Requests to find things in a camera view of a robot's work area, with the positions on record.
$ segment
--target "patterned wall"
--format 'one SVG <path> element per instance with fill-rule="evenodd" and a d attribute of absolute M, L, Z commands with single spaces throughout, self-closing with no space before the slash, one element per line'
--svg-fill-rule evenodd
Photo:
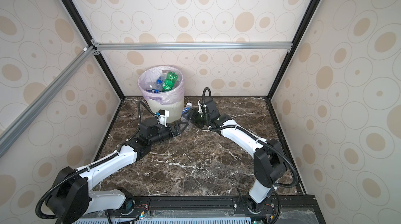
<path fill-rule="evenodd" d="M 85 45 L 58 0 L 0 0 L 0 134 Z"/>
<path fill-rule="evenodd" d="M 310 0 L 75 0 L 98 42 L 291 41 Z"/>
<path fill-rule="evenodd" d="M 328 224 L 400 223 L 401 0 L 323 0 L 273 98 Z"/>
<path fill-rule="evenodd" d="M 126 96 L 142 95 L 138 77 L 157 65 L 174 65 L 184 76 L 185 95 L 266 95 L 286 55 L 286 49 L 103 51 Z"/>
<path fill-rule="evenodd" d="M 119 102 L 90 57 L 0 158 L 1 224 L 54 223 L 38 221 L 38 199 L 61 169 L 92 162 Z"/>

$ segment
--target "silver metal bar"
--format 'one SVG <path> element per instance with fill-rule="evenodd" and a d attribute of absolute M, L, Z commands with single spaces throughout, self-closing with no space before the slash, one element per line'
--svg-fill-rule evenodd
<path fill-rule="evenodd" d="M 65 68 L 55 80 L 28 106 L 28 108 L 4 131 L 0 136 L 0 157 L 10 148 L 18 137 L 35 120 L 39 113 L 57 95 L 64 85 L 71 79 L 75 72 L 83 65 L 89 56 L 94 53 L 93 46 L 88 46 L 82 51 L 67 68 Z"/>
<path fill-rule="evenodd" d="M 292 42 L 96 43 L 98 50 L 291 49 Z"/>

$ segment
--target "white plastic bin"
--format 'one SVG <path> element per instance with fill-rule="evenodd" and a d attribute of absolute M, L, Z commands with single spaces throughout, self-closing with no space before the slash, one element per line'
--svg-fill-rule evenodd
<path fill-rule="evenodd" d="M 148 82 L 155 82 L 163 70 L 171 70 L 179 75 L 180 81 L 178 86 L 173 90 L 161 93 L 150 93 L 146 91 L 146 84 Z M 142 92 L 143 97 L 148 102 L 150 110 L 153 113 L 158 112 L 160 109 L 169 111 L 167 123 L 177 121 L 181 118 L 184 108 L 184 79 L 181 71 L 174 66 L 155 66 L 144 71 L 138 79 L 138 87 Z"/>

